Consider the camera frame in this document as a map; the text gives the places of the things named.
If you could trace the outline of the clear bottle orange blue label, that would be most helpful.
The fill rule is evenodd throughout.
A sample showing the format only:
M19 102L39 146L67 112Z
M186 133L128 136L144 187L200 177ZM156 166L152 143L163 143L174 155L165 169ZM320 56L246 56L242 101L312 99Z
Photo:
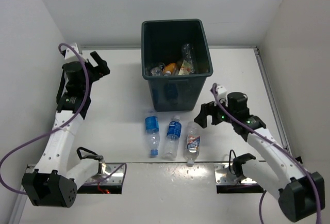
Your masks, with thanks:
M195 122L189 122L186 132L186 144L184 157L188 167L192 167L200 153L201 132L200 126Z

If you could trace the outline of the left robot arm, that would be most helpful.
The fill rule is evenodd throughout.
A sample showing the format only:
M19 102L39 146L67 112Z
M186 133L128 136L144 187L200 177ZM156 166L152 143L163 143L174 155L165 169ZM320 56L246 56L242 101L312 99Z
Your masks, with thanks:
M56 115L46 148L33 172L26 172L22 185L34 206L71 207L78 190L92 177L105 173L104 158L83 147L77 149L80 162L68 169L75 135L91 103L90 91L95 81L110 74L107 62L96 51L90 53L97 65L87 59L83 70L78 59L62 66L56 96Z

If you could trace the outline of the clear bottle white cap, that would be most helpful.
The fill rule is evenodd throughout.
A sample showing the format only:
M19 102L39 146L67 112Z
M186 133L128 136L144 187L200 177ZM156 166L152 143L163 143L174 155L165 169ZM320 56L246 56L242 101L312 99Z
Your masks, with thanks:
M181 47L181 53L183 56L183 59L191 64L191 73L190 74L196 74L197 73L197 65L196 65L196 57L194 52L194 47L191 43L186 43Z

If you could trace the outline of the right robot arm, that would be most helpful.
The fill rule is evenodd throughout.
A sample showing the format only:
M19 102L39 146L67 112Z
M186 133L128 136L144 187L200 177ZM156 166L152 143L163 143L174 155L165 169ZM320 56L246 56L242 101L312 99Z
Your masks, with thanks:
M215 84L211 90L214 101L202 104L194 121L207 127L207 117L212 125L226 122L232 125L248 145L263 158L263 162L251 153L233 159L230 169L237 179L250 178L277 202L285 217L291 222L300 221L312 214L321 223L321 211L325 208L324 178L318 172L309 172L290 155L267 129L266 124L250 114L247 95L242 92L227 93L223 86Z

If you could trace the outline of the blue label bottle white cap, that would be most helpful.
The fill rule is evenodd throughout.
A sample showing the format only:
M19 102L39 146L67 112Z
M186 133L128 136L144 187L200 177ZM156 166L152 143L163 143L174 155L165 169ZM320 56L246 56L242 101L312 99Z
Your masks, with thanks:
M167 161L173 161L177 157L178 144L180 140L182 124L180 122L180 116L173 116L171 119L168 131L166 135L166 140L163 148L162 158Z

